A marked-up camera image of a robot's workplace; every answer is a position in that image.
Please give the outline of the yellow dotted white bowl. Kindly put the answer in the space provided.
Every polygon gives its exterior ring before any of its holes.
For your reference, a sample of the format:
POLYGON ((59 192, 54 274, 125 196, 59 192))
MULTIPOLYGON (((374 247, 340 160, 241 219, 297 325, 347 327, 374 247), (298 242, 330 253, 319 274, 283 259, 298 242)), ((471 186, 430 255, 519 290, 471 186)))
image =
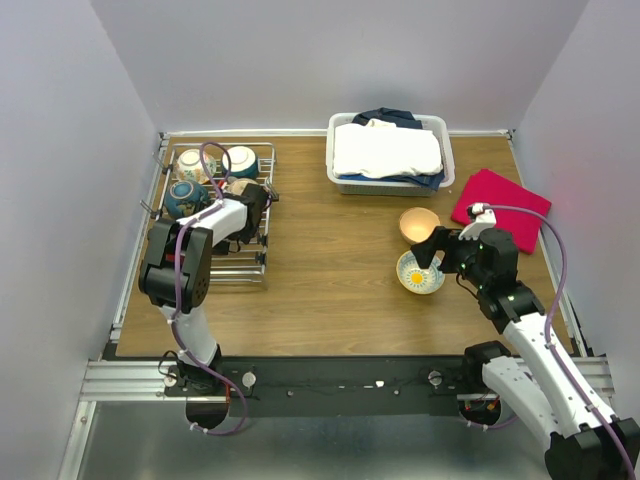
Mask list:
POLYGON ((421 268, 411 251, 403 253, 396 263, 396 275, 401 285, 409 292, 429 295, 439 290, 445 282, 439 270, 441 259, 435 256, 428 268, 421 268))

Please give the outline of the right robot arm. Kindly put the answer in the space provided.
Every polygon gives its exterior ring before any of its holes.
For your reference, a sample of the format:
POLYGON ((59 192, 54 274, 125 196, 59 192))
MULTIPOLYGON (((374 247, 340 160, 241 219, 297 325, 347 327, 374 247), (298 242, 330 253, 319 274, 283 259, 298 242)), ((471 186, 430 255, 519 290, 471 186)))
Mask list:
POLYGON ((411 251, 422 268, 441 252, 440 271, 476 288, 481 312, 517 350, 514 359, 497 342, 467 348, 460 379, 471 391, 498 394, 541 444, 549 476, 634 478, 637 422, 602 400, 558 341, 539 299, 517 278, 511 234, 488 228, 472 238, 438 227, 411 251))

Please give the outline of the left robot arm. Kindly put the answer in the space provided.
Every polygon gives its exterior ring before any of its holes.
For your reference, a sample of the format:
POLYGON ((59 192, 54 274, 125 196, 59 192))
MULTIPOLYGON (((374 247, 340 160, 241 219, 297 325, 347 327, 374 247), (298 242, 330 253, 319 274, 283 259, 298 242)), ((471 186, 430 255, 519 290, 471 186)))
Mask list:
POLYGON ((187 382, 201 395, 214 393, 222 380, 213 364, 219 356, 202 304, 211 283, 212 257, 226 244, 247 244, 258 233, 270 203, 267 190, 255 183, 240 193, 213 196, 202 185, 180 181, 169 191, 168 216, 148 233, 138 285, 166 319, 178 344, 178 359, 192 365, 187 382))

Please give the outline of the beige flower pattern bowl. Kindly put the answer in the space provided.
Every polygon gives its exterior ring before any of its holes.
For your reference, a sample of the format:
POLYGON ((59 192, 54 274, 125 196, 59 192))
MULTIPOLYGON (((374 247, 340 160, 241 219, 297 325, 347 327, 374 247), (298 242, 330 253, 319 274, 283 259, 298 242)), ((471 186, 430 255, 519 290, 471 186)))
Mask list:
POLYGON ((413 207, 400 215, 398 224, 403 239, 413 245, 425 241, 433 230, 441 225, 441 222, 433 211, 422 207, 413 207))

